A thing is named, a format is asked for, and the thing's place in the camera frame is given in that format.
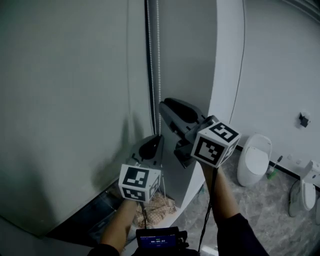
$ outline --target small screen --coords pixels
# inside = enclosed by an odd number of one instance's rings
[[[176,246],[176,235],[141,236],[142,248],[169,248]]]

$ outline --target marble floor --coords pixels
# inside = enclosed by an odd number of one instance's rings
[[[310,212],[301,212],[297,217],[289,216],[289,191],[296,179],[279,171],[272,180],[263,177],[252,187],[242,187],[237,181],[240,153],[235,150],[222,167],[240,212],[248,219],[258,240],[271,256],[310,255],[319,242],[320,227],[316,225],[315,207]],[[190,249],[198,250],[208,201],[208,190],[204,186],[172,225],[188,232]],[[216,247],[217,232],[211,212],[202,245]]]

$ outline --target toilet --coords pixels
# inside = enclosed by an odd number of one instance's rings
[[[272,143],[266,136],[255,133],[248,138],[240,155],[237,179],[241,186],[257,183],[266,173],[272,152]]]
[[[305,167],[305,174],[290,189],[289,215],[295,217],[301,211],[310,211],[316,203],[315,185],[320,185],[320,164],[311,160]]]

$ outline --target dark sleeve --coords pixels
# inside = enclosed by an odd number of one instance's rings
[[[120,256],[119,252],[108,244],[99,244],[97,247],[93,248],[88,256]]]
[[[219,256],[268,256],[248,221],[240,214],[218,223]]]

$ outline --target forearm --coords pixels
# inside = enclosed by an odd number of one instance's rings
[[[122,202],[114,218],[104,230],[100,241],[101,244],[110,245],[121,254],[126,244],[137,206],[137,202],[133,200],[126,199]]]
[[[200,164],[206,185],[210,192],[214,171],[213,167],[205,163]],[[221,168],[218,169],[216,175],[212,211],[216,223],[239,213],[238,204]]]

